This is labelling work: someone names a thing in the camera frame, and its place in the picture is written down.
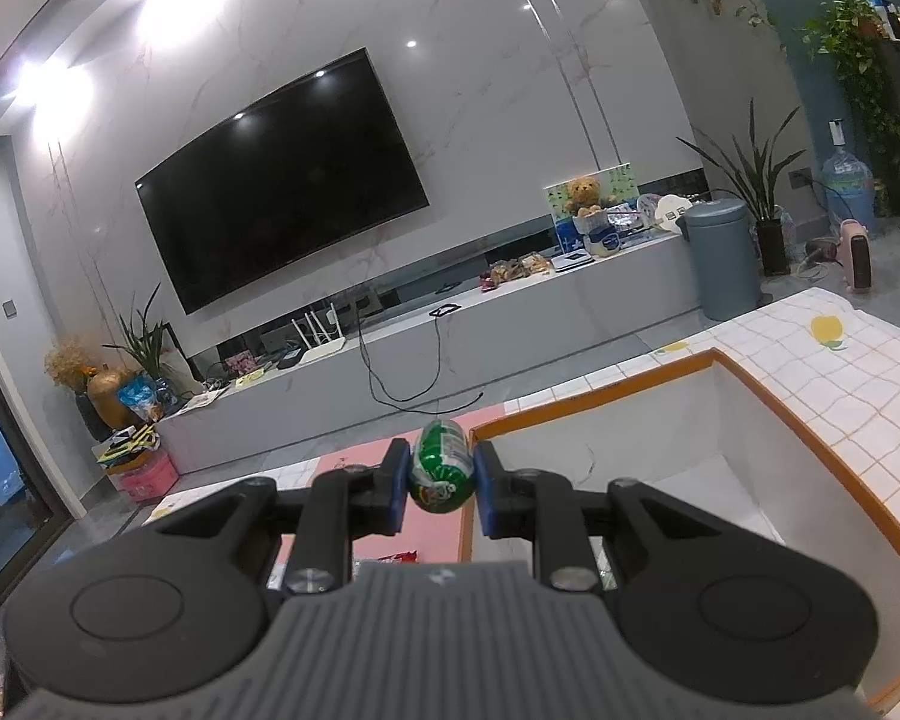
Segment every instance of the trash can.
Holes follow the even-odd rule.
[[[756,308],[760,276],[741,199],[698,203],[682,217],[703,314],[722,322]]]

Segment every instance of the television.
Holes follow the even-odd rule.
[[[428,205],[365,50],[220,122],[136,188],[187,314]]]

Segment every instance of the plastic bag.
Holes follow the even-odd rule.
[[[137,376],[117,390],[120,402],[147,422],[156,422],[163,416],[163,404],[157,399],[156,391],[146,376]]]

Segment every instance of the metal screw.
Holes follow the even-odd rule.
[[[586,592],[599,581],[597,575],[589,568],[578,565],[565,565],[550,575],[550,584],[557,590],[567,592]]]
[[[301,568],[287,579],[287,586],[295,593],[324,592],[333,586],[333,574],[322,568]]]

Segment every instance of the pink box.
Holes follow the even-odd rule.
[[[137,503],[162,498],[180,478],[167,450],[161,448],[149,454],[152,457],[139,469],[127,471],[118,480],[120,489]]]

